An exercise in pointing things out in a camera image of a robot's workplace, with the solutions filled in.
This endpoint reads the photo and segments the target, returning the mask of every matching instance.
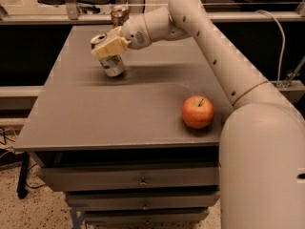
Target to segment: metal can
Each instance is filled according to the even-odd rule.
[[[94,49],[96,45],[103,42],[107,38],[106,33],[96,35],[91,41],[91,48]],[[105,73],[109,77],[118,76],[125,71],[125,65],[120,55],[112,55],[106,58],[98,58]]]
[[[123,26],[129,19],[129,11],[124,6],[114,6],[112,8],[112,23],[113,27]]]

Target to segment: drawer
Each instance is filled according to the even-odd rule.
[[[98,193],[69,193],[68,205],[77,211],[152,210],[213,206],[219,199],[211,187],[171,189],[141,189],[101,191]]]
[[[42,168],[38,176],[53,191],[92,191],[218,184],[214,163]]]
[[[150,224],[158,222],[199,222],[209,215],[202,208],[157,210],[157,211],[122,211],[122,212],[85,212],[84,221],[87,224]]]

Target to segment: can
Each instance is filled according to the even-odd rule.
[[[113,27],[123,26],[123,24],[129,19],[129,11],[124,6],[112,7],[112,23]]]
[[[91,41],[91,48],[94,49],[95,46],[103,42],[107,38],[106,33],[101,33],[96,35]],[[105,58],[98,58],[100,64],[102,65],[105,73],[109,77],[115,77],[123,74],[125,71],[125,65],[120,55],[112,55]]]

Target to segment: apple stem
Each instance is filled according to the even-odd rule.
[[[201,106],[201,103],[203,102],[204,98],[201,99],[200,103],[198,104],[198,107]]]

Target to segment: drawer knob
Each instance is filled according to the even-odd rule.
[[[145,178],[142,177],[141,181],[139,182],[139,187],[147,187],[149,184],[145,181]]]
[[[147,205],[147,203],[144,204],[144,206],[142,207],[142,210],[149,210],[150,207]]]

